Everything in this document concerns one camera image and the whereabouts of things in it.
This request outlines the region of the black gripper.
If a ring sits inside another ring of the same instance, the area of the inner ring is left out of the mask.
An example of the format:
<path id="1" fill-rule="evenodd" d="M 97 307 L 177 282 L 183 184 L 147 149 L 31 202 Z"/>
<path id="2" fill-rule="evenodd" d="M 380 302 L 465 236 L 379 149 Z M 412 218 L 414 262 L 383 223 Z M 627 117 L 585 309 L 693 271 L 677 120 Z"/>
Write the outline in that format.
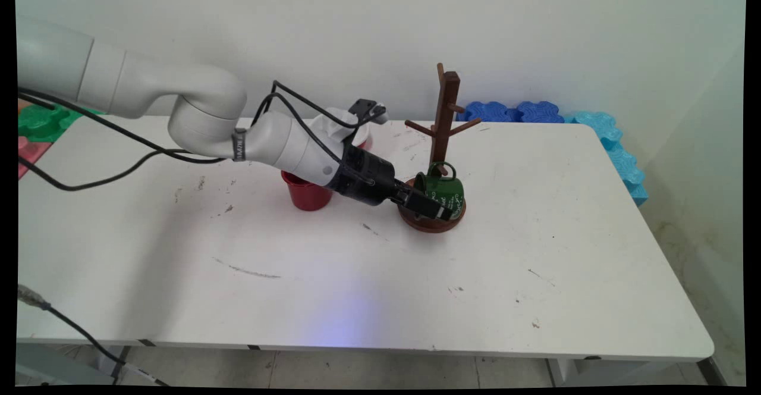
<path id="1" fill-rule="evenodd" d="M 353 145 L 345 145 L 337 173 L 326 189 L 370 206 L 391 200 L 404 209 L 432 220 L 449 221 L 451 208 L 427 197 L 427 179 L 395 177 L 394 166 L 375 154 Z"/>

